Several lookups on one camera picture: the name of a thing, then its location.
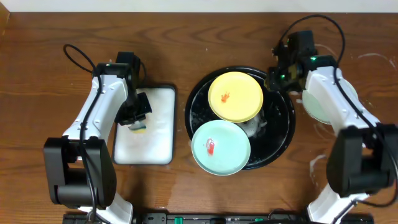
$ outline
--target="yellow plate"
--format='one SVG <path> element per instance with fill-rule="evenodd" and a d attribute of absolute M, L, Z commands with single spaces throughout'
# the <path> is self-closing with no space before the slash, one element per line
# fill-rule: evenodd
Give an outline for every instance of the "yellow plate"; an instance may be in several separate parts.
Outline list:
<path fill-rule="evenodd" d="M 228 72 L 211 84 L 208 100 L 213 112 L 221 119 L 239 123 L 258 114 L 263 95 L 260 84 L 250 75 Z"/>

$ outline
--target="mint green plate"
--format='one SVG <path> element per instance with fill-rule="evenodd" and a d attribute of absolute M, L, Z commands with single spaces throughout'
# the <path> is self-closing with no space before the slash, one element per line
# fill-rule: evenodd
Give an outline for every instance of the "mint green plate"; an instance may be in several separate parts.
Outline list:
<path fill-rule="evenodd" d="M 223 120 L 209 121 L 193 135 L 192 154 L 205 171 L 231 175 L 248 163 L 250 142 L 238 125 Z"/>

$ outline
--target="light green plate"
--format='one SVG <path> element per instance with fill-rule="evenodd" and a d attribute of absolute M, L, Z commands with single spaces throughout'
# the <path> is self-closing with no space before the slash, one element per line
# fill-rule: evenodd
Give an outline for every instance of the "light green plate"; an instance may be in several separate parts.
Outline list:
<path fill-rule="evenodd" d="M 210 121 L 193 135 L 192 154 L 205 171 L 231 175 L 248 163 L 250 142 L 238 125 L 223 120 Z"/>
<path fill-rule="evenodd" d="M 345 80 L 345 82 L 350 90 L 354 93 L 354 96 L 358 99 L 358 94 L 351 83 L 349 83 L 347 80 Z M 302 98 L 304 109 L 312 118 L 324 124 L 330 124 L 329 118 L 326 116 L 321 104 L 319 104 L 318 100 L 313 95 L 311 95 L 307 90 L 303 90 Z"/>

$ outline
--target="plate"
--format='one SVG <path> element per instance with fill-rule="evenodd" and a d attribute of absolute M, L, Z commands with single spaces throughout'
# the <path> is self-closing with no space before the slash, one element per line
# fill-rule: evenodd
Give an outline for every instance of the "plate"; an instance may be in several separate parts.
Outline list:
<path fill-rule="evenodd" d="M 261 109 L 263 95 L 258 82 L 243 72 L 227 72 L 211 84 L 210 108 L 221 119 L 240 123 L 253 118 Z"/>
<path fill-rule="evenodd" d="M 192 138 L 192 154 L 199 166 L 214 175 L 241 170 L 250 157 L 250 142 L 236 124 L 216 120 L 205 123 Z"/>
<path fill-rule="evenodd" d="M 358 99 L 358 94 L 351 83 L 347 80 L 344 81 L 348 85 L 349 89 L 353 92 L 356 99 Z M 312 118 L 324 124 L 330 124 L 329 118 L 322 109 L 321 104 L 319 104 L 318 100 L 312 94 L 310 94 L 308 90 L 303 90 L 302 98 L 304 109 Z"/>

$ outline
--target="red food item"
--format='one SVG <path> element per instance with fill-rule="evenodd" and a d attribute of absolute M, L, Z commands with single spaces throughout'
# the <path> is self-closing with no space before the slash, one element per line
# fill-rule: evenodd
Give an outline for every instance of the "red food item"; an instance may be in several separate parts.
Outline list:
<path fill-rule="evenodd" d="M 207 139 L 206 148 L 207 148 L 207 154 L 209 156 L 212 156 L 214 153 L 214 141 L 211 138 Z"/>
<path fill-rule="evenodd" d="M 225 94 L 221 96 L 221 102 L 226 103 L 226 100 L 228 98 L 229 98 L 229 93 L 225 92 Z"/>

